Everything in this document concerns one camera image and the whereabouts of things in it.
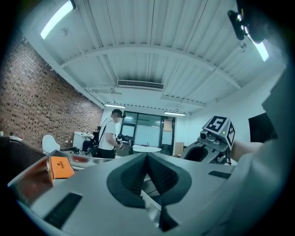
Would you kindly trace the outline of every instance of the black shorts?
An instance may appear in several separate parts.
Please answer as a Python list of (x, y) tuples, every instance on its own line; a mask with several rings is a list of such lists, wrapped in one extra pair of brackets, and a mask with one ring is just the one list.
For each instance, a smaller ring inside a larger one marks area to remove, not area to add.
[(108, 158), (108, 159), (115, 159), (116, 150), (105, 150), (105, 149), (98, 149), (98, 157), (99, 158)]

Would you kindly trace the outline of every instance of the black screen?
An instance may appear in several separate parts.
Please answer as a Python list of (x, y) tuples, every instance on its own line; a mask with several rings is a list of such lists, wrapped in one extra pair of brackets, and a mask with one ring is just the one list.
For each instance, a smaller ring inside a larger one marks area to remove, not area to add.
[(265, 142), (277, 137), (266, 113), (249, 118), (251, 142)]

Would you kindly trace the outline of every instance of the air conditioning vent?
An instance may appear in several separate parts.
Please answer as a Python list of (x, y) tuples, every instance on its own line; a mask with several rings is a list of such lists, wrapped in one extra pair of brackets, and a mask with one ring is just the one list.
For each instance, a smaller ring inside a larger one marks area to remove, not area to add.
[(151, 89), (151, 90), (163, 90), (164, 85), (162, 83), (153, 83), (145, 81), (134, 80), (118, 80), (118, 87), (135, 88), (135, 89)]

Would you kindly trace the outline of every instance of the white t-shirt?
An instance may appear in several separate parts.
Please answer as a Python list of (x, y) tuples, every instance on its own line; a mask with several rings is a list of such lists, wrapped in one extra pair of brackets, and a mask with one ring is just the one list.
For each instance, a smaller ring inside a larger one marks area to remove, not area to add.
[[(100, 139), (102, 131), (105, 128), (105, 126), (106, 126), (105, 132), (103, 132), (103, 136)], [(100, 135), (99, 135), (100, 144), (98, 147), (100, 149), (104, 149), (104, 150), (113, 150), (114, 146), (106, 140), (106, 133), (111, 133), (114, 140), (116, 140), (116, 136), (115, 136), (116, 135), (116, 123), (114, 122), (112, 117), (109, 117), (108, 119), (106, 119), (103, 122), (103, 124), (101, 125)]]

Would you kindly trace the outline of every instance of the black vent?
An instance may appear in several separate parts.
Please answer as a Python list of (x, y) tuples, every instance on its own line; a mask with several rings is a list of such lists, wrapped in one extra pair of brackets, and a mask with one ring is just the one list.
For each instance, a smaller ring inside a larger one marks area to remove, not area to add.
[(161, 83), (134, 81), (134, 80), (118, 80), (118, 86), (122, 87), (138, 87), (142, 89), (163, 89), (164, 85)]
[(230, 177), (231, 174), (229, 173), (224, 173), (224, 172), (219, 172), (219, 171), (211, 171), (209, 173), (209, 175), (213, 175), (219, 178), (224, 178), (224, 179), (228, 179)]
[(61, 228), (71, 213), (74, 211), (82, 196), (69, 193), (45, 218), (44, 220), (56, 228)]

